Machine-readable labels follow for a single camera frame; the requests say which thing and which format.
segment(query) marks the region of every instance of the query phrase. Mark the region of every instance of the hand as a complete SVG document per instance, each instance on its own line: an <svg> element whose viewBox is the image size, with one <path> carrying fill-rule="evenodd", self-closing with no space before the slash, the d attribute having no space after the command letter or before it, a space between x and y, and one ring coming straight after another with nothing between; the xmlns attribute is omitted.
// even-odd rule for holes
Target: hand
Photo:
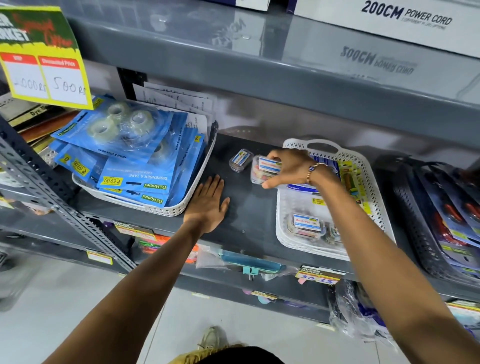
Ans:
<svg viewBox="0 0 480 364"><path fill-rule="evenodd" d="M202 234L212 232L222 222L230 203L230 197L227 197L220 205L224 184L219 175L213 181L212 177L208 177L205 184L199 184L185 210L183 223L196 221L201 226Z"/></svg>
<svg viewBox="0 0 480 364"><path fill-rule="evenodd" d="M263 188L274 188L279 184L306 183L308 168L315 164L306 150L274 149L268 153L267 158L280 159L282 170L278 175L263 182Z"/></svg>

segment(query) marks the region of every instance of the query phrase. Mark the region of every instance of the person's right arm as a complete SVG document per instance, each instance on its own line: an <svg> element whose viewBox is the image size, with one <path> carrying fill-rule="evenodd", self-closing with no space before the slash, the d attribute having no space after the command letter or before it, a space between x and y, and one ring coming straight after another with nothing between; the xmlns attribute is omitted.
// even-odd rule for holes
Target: person's right arm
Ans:
<svg viewBox="0 0 480 364"><path fill-rule="evenodd" d="M303 151L273 150L281 173L263 183L305 183L315 164ZM311 183L325 200L342 242L370 299L411 363L480 363L480 344L457 322L440 295L405 253L370 219L329 167Z"/></svg>

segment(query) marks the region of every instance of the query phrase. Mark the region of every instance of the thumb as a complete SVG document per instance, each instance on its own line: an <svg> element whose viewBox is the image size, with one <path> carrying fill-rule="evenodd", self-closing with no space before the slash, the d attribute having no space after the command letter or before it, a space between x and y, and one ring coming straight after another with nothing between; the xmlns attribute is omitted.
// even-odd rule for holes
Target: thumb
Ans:
<svg viewBox="0 0 480 364"><path fill-rule="evenodd" d="M262 187L263 188L275 188L279 184L283 184L283 183L284 182L282 182L282 176L279 174L279 175L273 176L273 177L269 178L268 180L266 180L265 182L263 182Z"/></svg>
<svg viewBox="0 0 480 364"><path fill-rule="evenodd" d="M222 204L220 205L220 213L222 216L225 216L228 206L230 204L230 197L227 197L225 200L223 200Z"/></svg>

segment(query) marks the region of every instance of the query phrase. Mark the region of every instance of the person's left arm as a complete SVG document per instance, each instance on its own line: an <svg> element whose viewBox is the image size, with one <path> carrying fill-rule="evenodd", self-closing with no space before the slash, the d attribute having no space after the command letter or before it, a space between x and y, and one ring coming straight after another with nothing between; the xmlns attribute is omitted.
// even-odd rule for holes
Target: person's left arm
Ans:
<svg viewBox="0 0 480 364"><path fill-rule="evenodd" d="M220 204L223 186L218 175L199 185L175 235L122 279L44 364L135 364L188 255L225 216L230 199Z"/></svg>

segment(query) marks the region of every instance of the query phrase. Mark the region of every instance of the tiled floor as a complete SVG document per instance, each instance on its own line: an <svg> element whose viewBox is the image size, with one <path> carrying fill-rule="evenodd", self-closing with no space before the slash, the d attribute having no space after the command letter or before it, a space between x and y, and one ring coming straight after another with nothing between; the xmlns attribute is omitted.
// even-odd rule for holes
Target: tiled floor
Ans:
<svg viewBox="0 0 480 364"><path fill-rule="evenodd" d="M117 274L44 259L19 301L0 313L2 364L41 363L121 279ZM271 351L286 364L407 364L397 354L320 328L314 322L174 289L145 341L138 364L166 364L220 326L230 343Z"/></svg>

